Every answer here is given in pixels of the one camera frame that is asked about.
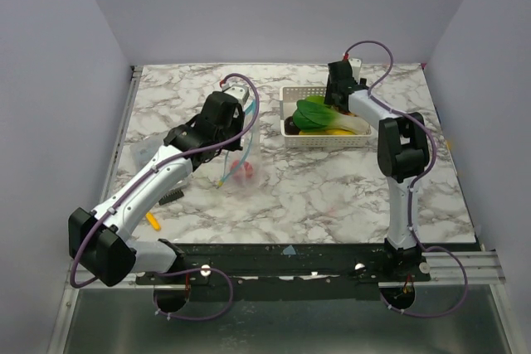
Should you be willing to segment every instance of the transparent plastic bag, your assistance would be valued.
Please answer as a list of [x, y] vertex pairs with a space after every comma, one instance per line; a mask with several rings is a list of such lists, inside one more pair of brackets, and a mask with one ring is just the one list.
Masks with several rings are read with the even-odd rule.
[[[255, 102], [253, 101], [246, 108], [244, 126], [247, 126], [255, 112]], [[222, 177], [218, 183], [231, 192], [244, 190], [248, 191], [257, 188], [261, 180], [261, 146], [260, 146], [260, 120], [255, 123], [241, 138], [241, 151], [227, 152], [223, 162]]]

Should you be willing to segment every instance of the gray wall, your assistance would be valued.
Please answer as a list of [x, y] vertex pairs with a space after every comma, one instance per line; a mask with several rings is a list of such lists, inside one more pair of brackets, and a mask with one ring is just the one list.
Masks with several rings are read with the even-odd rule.
[[426, 77], [470, 214], [495, 247], [531, 348], [531, 0], [464, 0]]
[[[355, 41], [427, 61], [462, 0], [96, 0], [135, 64], [330, 62]], [[373, 46], [366, 61], [385, 61]]]
[[0, 0], [0, 352], [46, 352], [130, 69], [95, 0]]

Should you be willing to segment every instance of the marble tabletop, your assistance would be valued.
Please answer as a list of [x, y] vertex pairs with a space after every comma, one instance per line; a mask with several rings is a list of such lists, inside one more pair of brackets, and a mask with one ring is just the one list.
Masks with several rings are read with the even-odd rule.
[[[368, 83], [383, 65], [364, 65]], [[134, 101], [114, 189], [136, 172], [131, 144], [188, 121], [231, 72], [249, 76], [260, 91], [261, 184], [231, 193], [217, 189], [223, 157], [192, 175], [184, 197], [152, 209], [162, 227], [146, 220], [134, 238], [202, 243], [382, 242], [389, 222], [387, 182], [376, 159], [377, 139], [366, 148], [286, 149], [280, 135], [282, 86], [323, 86], [325, 65], [236, 64], [145, 66]], [[434, 169], [421, 182], [420, 235], [425, 242], [474, 242], [474, 230], [420, 65], [396, 65], [374, 90], [397, 109], [419, 111], [438, 144]]]

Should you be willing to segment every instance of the white plastic basket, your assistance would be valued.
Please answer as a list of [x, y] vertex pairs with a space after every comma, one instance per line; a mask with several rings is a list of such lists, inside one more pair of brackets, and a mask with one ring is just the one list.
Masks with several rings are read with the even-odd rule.
[[322, 148], [322, 147], [365, 147], [371, 137], [371, 129], [367, 134], [349, 136], [294, 136], [285, 133], [284, 119], [293, 115], [297, 109], [297, 101], [309, 95], [325, 95], [326, 87], [322, 86], [284, 86], [280, 89], [280, 132], [284, 136], [287, 148]]

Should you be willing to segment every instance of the yellow marker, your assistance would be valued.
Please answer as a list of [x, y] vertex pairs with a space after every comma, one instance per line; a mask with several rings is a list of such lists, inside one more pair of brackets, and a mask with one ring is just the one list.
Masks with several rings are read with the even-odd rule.
[[160, 224], [150, 212], [146, 213], [146, 219], [148, 219], [149, 224], [153, 227], [155, 231], [160, 231]]

